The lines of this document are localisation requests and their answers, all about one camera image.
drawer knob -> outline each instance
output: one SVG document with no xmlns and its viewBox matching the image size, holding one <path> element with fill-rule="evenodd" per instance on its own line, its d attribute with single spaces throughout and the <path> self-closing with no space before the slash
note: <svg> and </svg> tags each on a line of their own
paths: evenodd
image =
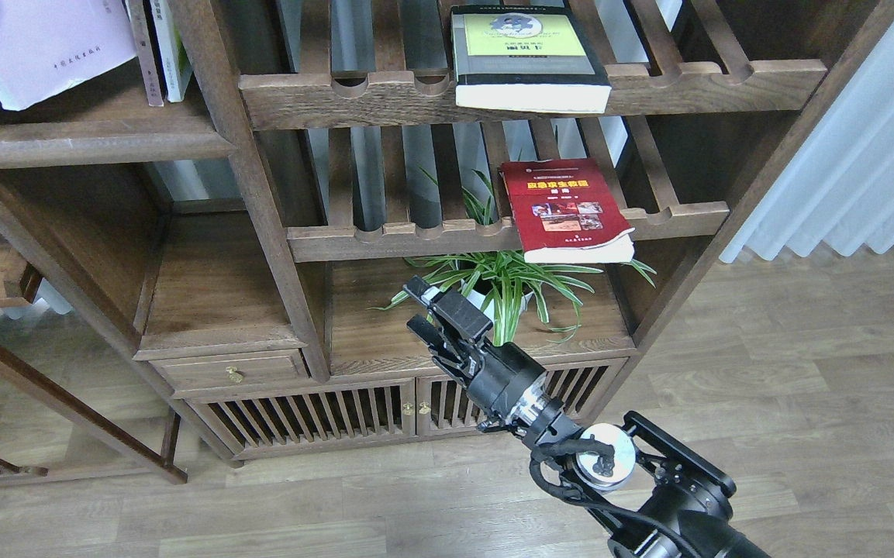
<svg viewBox="0 0 894 558">
<path fill-rule="evenodd" d="M 236 367 L 226 367 L 226 377 L 234 384 L 240 384 L 243 381 L 243 372 L 238 371 Z"/>
</svg>

red book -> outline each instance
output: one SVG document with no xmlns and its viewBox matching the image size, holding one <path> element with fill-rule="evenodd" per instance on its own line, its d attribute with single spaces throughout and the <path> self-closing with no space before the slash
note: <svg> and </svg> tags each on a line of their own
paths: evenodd
<svg viewBox="0 0 894 558">
<path fill-rule="evenodd" d="M 503 163 L 526 261 L 615 264 L 633 257 L 633 229 L 593 159 Z"/>
</svg>

black cable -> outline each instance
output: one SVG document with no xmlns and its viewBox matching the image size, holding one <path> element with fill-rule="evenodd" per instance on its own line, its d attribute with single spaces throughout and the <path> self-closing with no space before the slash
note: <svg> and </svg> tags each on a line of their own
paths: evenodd
<svg viewBox="0 0 894 558">
<path fill-rule="evenodd" d="M 671 543 L 674 543 L 683 554 L 688 554 L 691 558 L 702 558 L 702 554 L 687 539 L 674 532 L 673 529 L 670 529 L 665 524 L 657 522 L 656 519 L 642 515 L 642 513 L 637 511 L 631 511 L 631 509 L 620 508 L 618 505 L 610 504 L 608 501 L 586 501 L 584 499 L 585 495 L 577 487 L 573 487 L 573 485 L 565 487 L 564 485 L 549 483 L 548 480 L 543 478 L 540 466 L 545 460 L 581 452 L 595 452 L 600 456 L 607 456 L 609 459 L 616 455 L 614 448 L 598 440 L 578 439 L 564 440 L 556 444 L 541 444 L 533 448 L 530 454 L 529 476 L 532 477 L 540 490 L 547 492 L 554 498 L 560 499 L 560 501 L 566 502 L 566 504 L 581 506 L 581 508 L 598 509 L 620 519 L 630 519 L 653 527 L 653 529 L 670 539 Z"/>
<path fill-rule="evenodd" d="M 657 520 L 652 517 L 642 515 L 642 513 L 639 513 L 638 511 L 620 508 L 607 501 L 576 501 L 575 499 L 570 498 L 561 498 L 561 501 L 565 504 L 581 506 L 581 508 L 598 509 L 602 512 L 608 512 L 610 515 L 620 517 L 620 519 L 631 519 L 634 522 L 643 523 L 644 525 L 653 527 L 653 529 L 656 529 L 660 534 L 669 538 L 671 543 L 674 543 L 675 546 L 681 550 L 682 554 L 687 554 L 691 556 L 691 558 L 704 558 L 704 556 L 683 536 L 680 536 L 680 534 L 674 532 L 673 529 L 670 529 L 670 527 L 667 527 L 665 524 L 657 522 Z"/>
</svg>

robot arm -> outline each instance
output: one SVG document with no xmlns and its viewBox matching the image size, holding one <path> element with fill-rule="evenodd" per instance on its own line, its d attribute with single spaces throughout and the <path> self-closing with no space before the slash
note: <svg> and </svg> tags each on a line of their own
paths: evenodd
<svg viewBox="0 0 894 558">
<path fill-rule="evenodd" d="M 514 343 L 493 346 L 481 311 L 456 291 L 440 292 L 412 277 L 405 291 L 426 308 L 408 327 L 429 347 L 433 362 L 485 411 L 482 432 L 506 430 L 530 450 L 530 474 L 547 494 L 578 505 L 609 533 L 618 558 L 767 558 L 729 526 L 729 498 L 737 490 L 727 474 L 630 411 L 623 426 L 582 428 L 564 415 L 563 402 L 543 388 L 545 371 Z M 657 453 L 645 453 L 634 439 Z M 559 483 L 543 474 L 544 463 Z M 653 494 L 638 511 L 610 504 L 636 466 L 653 477 Z"/>
</svg>

wooden cabinet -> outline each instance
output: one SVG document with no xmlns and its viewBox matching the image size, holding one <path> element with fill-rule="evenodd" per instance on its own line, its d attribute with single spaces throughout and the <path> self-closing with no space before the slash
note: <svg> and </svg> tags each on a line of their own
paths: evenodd
<svg viewBox="0 0 894 558">
<path fill-rule="evenodd" d="M 408 67 L 395 0 L 371 3 L 374 71 L 333 71 L 329 1 L 302 3 L 296 49 L 273 2 L 177 0 L 198 82 L 184 103 L 147 106 L 131 63 L 0 110 L 0 233 L 224 459 L 460 433 L 478 413 L 405 328 L 414 308 L 370 307 L 414 273 L 401 257 L 519 247 L 496 173 L 499 220 L 464 214 L 454 124 L 478 123 L 496 168 L 509 157 L 504 122 L 525 120 L 547 159 L 561 155 L 553 120 L 571 118 L 635 226 L 637 257 L 659 272 L 652 289 L 607 268 L 567 342 L 531 317 L 520 326 L 549 388 L 592 419 L 878 41 L 894 0 L 687 0 L 673 29 L 654 0 L 625 0 L 647 63 L 616 59 L 595 4 L 567 3 L 613 84 L 621 154 L 598 116 L 454 106 L 449 68 Z M 439 2 L 445 29 L 451 4 Z M 428 126 L 433 145 L 432 222 L 410 211 L 411 126 Z M 380 138 L 377 223 L 361 219 L 359 127 Z M 324 164 L 311 128 L 329 145 Z M 171 202 L 139 169 L 202 158 L 230 162 L 239 200 Z M 551 312 L 557 326 L 575 321 L 559 301 Z"/>
</svg>

